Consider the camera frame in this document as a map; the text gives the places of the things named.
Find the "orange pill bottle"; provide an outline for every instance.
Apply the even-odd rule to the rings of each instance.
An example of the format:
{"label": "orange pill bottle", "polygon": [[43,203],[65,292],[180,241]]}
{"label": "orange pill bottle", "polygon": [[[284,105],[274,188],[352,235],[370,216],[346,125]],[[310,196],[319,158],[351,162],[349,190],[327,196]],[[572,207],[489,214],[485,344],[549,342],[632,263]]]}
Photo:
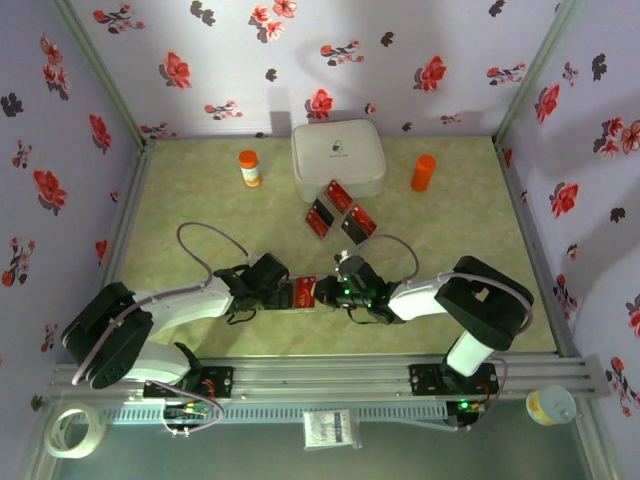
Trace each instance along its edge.
{"label": "orange pill bottle", "polygon": [[416,163],[411,179],[411,188],[416,192],[424,192],[429,186],[433,172],[436,169],[436,159],[431,155],[421,155]]}
{"label": "orange pill bottle", "polygon": [[262,183],[262,176],[258,169],[258,155],[253,150],[245,150],[238,157],[240,161],[240,170],[244,183],[250,187],[257,187]]}

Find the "white plastic container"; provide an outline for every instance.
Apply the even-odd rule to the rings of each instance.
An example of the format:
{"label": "white plastic container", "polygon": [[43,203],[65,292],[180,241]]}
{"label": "white plastic container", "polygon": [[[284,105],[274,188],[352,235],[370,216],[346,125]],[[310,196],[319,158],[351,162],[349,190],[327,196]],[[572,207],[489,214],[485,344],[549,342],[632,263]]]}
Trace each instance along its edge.
{"label": "white plastic container", "polygon": [[569,423],[576,416],[576,402],[571,393],[559,385],[549,385],[527,395],[527,412],[540,425]]}
{"label": "white plastic container", "polygon": [[387,164],[368,120],[301,125],[293,130],[291,149],[296,187],[305,202],[312,202],[331,179],[353,198],[382,190]]}

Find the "tape roll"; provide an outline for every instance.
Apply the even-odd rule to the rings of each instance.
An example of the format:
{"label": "tape roll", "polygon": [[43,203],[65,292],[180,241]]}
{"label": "tape roll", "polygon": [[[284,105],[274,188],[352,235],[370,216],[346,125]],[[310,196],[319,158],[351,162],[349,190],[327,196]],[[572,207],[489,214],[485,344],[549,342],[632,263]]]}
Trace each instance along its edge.
{"label": "tape roll", "polygon": [[[71,416],[83,413],[88,422],[87,433],[74,447],[67,445],[65,436]],[[102,412],[82,403],[70,403],[51,416],[44,433],[44,444],[50,455],[58,458],[82,458],[93,452],[107,430],[107,418]]]}

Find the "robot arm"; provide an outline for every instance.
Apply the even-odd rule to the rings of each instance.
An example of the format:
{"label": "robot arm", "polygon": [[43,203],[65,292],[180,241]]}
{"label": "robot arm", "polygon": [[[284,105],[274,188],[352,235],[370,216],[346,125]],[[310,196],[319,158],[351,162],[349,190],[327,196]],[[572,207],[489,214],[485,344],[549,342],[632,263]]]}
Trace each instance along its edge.
{"label": "robot arm", "polygon": [[[508,350],[530,315],[531,293],[473,257],[463,257],[452,273],[417,283],[385,282],[357,255],[343,254],[336,260],[337,275],[315,286],[319,302],[349,313],[364,308],[386,325],[448,312],[465,328],[441,365],[442,380],[452,387],[472,376],[494,351]],[[195,356],[184,345],[160,345],[147,337],[202,317],[287,308],[281,292],[288,277],[287,268],[265,254],[254,265],[214,272],[208,285],[191,293],[152,300],[133,310],[89,364],[86,377],[91,387],[105,388],[124,379],[191,390],[199,383]],[[485,289],[487,295],[480,298]],[[164,293],[134,293],[122,283],[105,287],[63,332],[64,346],[82,364],[118,314],[142,298],[166,297]]]}

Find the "red and black card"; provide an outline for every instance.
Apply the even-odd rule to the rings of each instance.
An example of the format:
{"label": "red and black card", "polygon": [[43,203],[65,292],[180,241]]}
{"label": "red and black card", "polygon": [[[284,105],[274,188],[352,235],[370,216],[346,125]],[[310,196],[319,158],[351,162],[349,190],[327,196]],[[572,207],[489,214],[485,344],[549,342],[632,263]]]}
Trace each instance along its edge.
{"label": "red and black card", "polygon": [[307,212],[306,217],[306,222],[309,224],[311,229],[316,232],[318,237],[324,238],[329,231],[329,227],[333,225],[334,220],[335,217],[331,214],[329,209],[316,198]]}
{"label": "red and black card", "polygon": [[353,198],[351,198],[347,191],[342,188],[342,185],[336,180],[331,180],[324,194],[340,213],[345,213],[349,210],[349,207],[353,203]]}
{"label": "red and black card", "polygon": [[313,298],[312,291],[316,284],[316,277],[298,277],[296,278],[296,299],[293,305],[294,309],[313,308],[316,300]]}
{"label": "red and black card", "polygon": [[377,226],[376,222],[358,204],[353,207],[353,210],[342,222],[342,230],[356,245],[369,238]]}

